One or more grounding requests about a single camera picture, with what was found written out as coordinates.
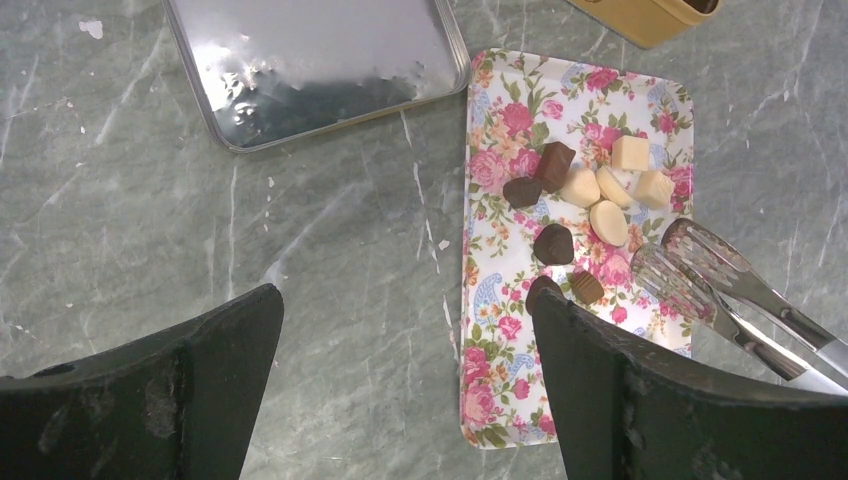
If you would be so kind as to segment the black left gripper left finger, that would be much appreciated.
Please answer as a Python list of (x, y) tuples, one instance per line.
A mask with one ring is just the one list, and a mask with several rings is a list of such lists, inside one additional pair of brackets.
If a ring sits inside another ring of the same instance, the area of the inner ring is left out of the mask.
[(5, 479), (236, 479), (284, 320), (264, 284), (113, 349), (1, 380)]

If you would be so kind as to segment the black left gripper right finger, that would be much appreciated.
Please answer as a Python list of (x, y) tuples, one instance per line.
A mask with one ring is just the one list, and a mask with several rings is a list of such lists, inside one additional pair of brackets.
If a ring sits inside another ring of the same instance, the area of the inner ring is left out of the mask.
[(701, 364), (552, 289), (533, 330), (571, 479), (843, 479), (847, 400)]

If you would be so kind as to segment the metal tongs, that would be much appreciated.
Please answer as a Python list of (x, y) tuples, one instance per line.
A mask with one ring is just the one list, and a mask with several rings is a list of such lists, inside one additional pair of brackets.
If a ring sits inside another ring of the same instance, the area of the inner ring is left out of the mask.
[(736, 248), (708, 228), (687, 218), (674, 220), (659, 244), (646, 243), (636, 250), (630, 270), (656, 299), (684, 319), (709, 327), (788, 387), (847, 394), (845, 387), (775, 342), (727, 303), (731, 298), (759, 311), (847, 377), (847, 343), (774, 290)]

